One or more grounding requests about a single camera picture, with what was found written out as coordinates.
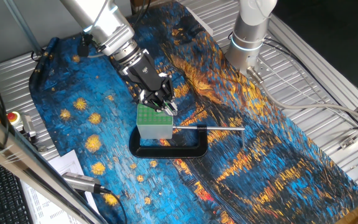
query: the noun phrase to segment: white paper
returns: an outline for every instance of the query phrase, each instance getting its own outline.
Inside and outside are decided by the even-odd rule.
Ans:
[[[57,172],[62,175],[66,172],[72,172],[74,174],[84,175],[80,162],[78,161],[75,151],[65,154],[62,157],[56,157],[49,161],[49,164],[57,170]],[[30,208],[31,217],[34,221],[34,224],[46,224],[46,223],[71,223],[71,224],[80,224],[79,221],[75,220],[60,207],[52,203],[50,200],[45,198],[42,194],[35,191],[32,187],[28,186],[25,182],[22,181],[23,191],[25,194],[25,199]],[[86,200],[89,205],[98,211],[96,204],[93,200],[92,194],[90,192],[85,192]]]

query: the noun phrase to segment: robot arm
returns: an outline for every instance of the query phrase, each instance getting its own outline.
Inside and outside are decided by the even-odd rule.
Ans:
[[[60,1],[84,33],[93,36],[98,52],[113,56],[122,77],[140,86],[140,103],[170,116],[177,114],[171,76],[155,71],[153,58],[132,39],[135,32],[113,0]]]
[[[258,54],[263,44],[269,17],[277,0],[240,0],[240,13],[234,25],[226,58],[241,73],[258,70]]]

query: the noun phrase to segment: red button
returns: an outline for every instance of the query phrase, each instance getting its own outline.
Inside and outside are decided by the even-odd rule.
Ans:
[[[14,122],[17,119],[17,115],[14,113],[9,113],[7,114],[7,119],[9,120],[9,122]]]

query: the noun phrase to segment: black cable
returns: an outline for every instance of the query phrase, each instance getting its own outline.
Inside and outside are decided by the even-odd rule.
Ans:
[[[286,49],[288,52],[284,51],[283,49],[280,49],[274,45],[271,45],[269,43],[265,43],[265,45],[268,45],[269,47],[273,47],[274,49],[277,49],[287,55],[289,55],[291,58],[293,58],[296,62],[298,62],[300,64],[300,66],[302,66],[302,68],[310,74],[311,77],[313,77],[314,80],[316,80],[316,83],[339,105],[339,106],[342,106],[342,104],[339,103],[339,101],[337,99],[335,99],[335,97],[330,94],[330,92],[320,83],[320,81],[313,75],[313,73],[308,69],[308,67],[306,67],[306,65],[295,55],[291,52],[290,49],[288,49],[286,46],[284,46],[282,43],[276,41],[276,40],[273,40],[273,39],[270,39],[270,38],[265,38],[266,40],[270,40],[272,42],[275,42],[276,44],[280,45],[281,47],[283,47],[284,49]],[[349,112],[346,112],[345,113],[350,117],[352,118],[352,120],[354,122],[356,122],[356,124],[358,125],[358,120],[355,119]]]
[[[139,15],[137,16],[137,19],[136,19],[136,21],[135,21],[135,23],[134,23],[134,25],[132,26],[132,27],[135,27],[136,26],[136,24],[137,24],[137,22],[140,20],[140,17],[142,16],[142,14],[143,14],[143,9],[144,9],[144,5],[146,4],[146,0],[143,0],[143,5],[142,5],[142,9],[140,9],[139,11]]]
[[[150,3],[152,2],[152,0],[149,0],[149,3],[147,3],[147,7],[146,7],[146,10],[143,12],[143,15],[142,17],[140,18],[140,20],[143,19],[144,15],[146,15],[146,12],[149,10],[149,7],[150,7]]]
[[[281,52],[285,53],[286,55],[288,55],[288,56],[291,56],[291,57],[292,57],[292,54],[291,54],[291,53],[286,52],[286,51],[284,51],[283,49],[280,49],[279,47],[276,47],[276,46],[274,46],[274,45],[272,45],[272,44],[268,44],[268,43],[265,43],[265,42],[264,42],[264,45],[268,45],[269,47],[274,48],[274,49],[276,49],[276,50],[279,50],[279,51],[281,51]]]
[[[228,35],[228,37],[227,37],[229,40],[232,39],[232,37],[231,37],[232,34],[233,34],[233,31],[232,31],[232,32]]]
[[[4,121],[4,124],[5,125],[5,137],[4,137],[4,140],[3,140],[3,147],[0,147],[0,149],[5,149],[6,147],[6,143],[7,143],[7,139],[9,137],[9,121],[7,119],[7,116],[6,116],[6,108],[5,108],[5,104],[2,100],[2,96],[1,96],[1,92],[0,92],[0,104],[1,104],[1,108],[2,108],[2,114],[0,114],[0,120],[1,121]]]
[[[118,197],[109,189],[100,188],[100,192],[105,194],[111,194],[118,201],[119,205],[121,206],[122,212],[124,213],[125,224],[127,224],[128,223],[127,214],[125,212],[124,206],[122,205]]]

